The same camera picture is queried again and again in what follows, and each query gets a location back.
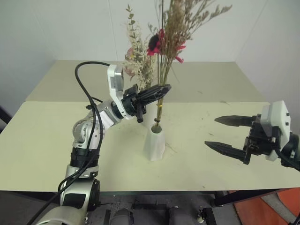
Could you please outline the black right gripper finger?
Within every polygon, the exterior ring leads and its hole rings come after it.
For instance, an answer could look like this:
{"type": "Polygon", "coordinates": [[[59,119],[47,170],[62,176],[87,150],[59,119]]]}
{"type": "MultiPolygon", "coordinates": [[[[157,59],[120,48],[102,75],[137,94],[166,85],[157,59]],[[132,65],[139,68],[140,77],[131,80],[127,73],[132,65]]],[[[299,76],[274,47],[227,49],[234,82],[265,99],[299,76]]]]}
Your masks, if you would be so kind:
{"type": "Polygon", "coordinates": [[[227,125],[227,126],[233,126],[233,127],[250,127],[252,125],[252,122],[254,121],[253,116],[239,116],[239,115],[229,115],[229,116],[221,116],[214,119],[215,122],[227,125]]]}
{"type": "Polygon", "coordinates": [[[204,143],[208,147],[210,147],[211,149],[213,149],[214,151],[216,151],[222,155],[225,155],[225,156],[228,156],[231,158],[235,158],[240,161],[244,161],[244,159],[246,157],[246,153],[243,150],[233,148],[231,145],[224,144],[221,142],[211,142],[211,141],[205,141],[204,143]]]}

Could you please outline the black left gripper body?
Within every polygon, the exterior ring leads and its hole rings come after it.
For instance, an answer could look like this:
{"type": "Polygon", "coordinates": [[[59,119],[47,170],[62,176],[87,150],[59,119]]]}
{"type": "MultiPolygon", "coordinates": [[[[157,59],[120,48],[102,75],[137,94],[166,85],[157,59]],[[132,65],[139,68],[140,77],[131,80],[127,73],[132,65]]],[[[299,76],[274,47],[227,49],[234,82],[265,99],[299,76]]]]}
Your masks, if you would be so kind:
{"type": "Polygon", "coordinates": [[[136,117],[138,123],[143,122],[143,115],[147,112],[146,105],[142,103],[146,90],[138,92],[137,84],[125,90],[121,100],[126,113],[136,117]]]}

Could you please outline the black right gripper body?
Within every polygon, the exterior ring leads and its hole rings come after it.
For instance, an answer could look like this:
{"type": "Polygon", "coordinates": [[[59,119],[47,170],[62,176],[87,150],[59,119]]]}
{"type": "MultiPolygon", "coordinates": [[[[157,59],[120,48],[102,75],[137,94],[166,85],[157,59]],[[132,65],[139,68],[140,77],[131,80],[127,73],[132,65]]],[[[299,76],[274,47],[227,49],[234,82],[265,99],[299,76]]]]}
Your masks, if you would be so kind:
{"type": "Polygon", "coordinates": [[[246,156],[242,162],[246,165],[249,164],[251,155],[259,156],[263,154],[268,156],[269,160],[271,160],[271,154],[274,153],[275,156],[278,157],[276,151],[281,149],[281,131],[279,127],[267,125],[267,133],[265,133],[261,124],[261,114],[257,114],[253,120],[249,135],[246,137],[243,147],[246,156]]]}

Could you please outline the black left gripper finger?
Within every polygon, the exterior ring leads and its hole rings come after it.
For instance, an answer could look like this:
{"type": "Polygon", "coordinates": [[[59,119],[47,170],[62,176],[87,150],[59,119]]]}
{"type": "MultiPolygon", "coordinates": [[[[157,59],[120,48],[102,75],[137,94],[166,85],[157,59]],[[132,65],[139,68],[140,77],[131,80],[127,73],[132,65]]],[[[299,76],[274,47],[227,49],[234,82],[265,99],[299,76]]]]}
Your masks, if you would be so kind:
{"type": "Polygon", "coordinates": [[[139,93],[140,98],[163,98],[170,90],[171,85],[166,84],[164,86],[154,85],[147,90],[139,93]]]}
{"type": "Polygon", "coordinates": [[[140,92],[140,103],[141,105],[148,105],[163,98],[170,88],[150,88],[140,92]]]}

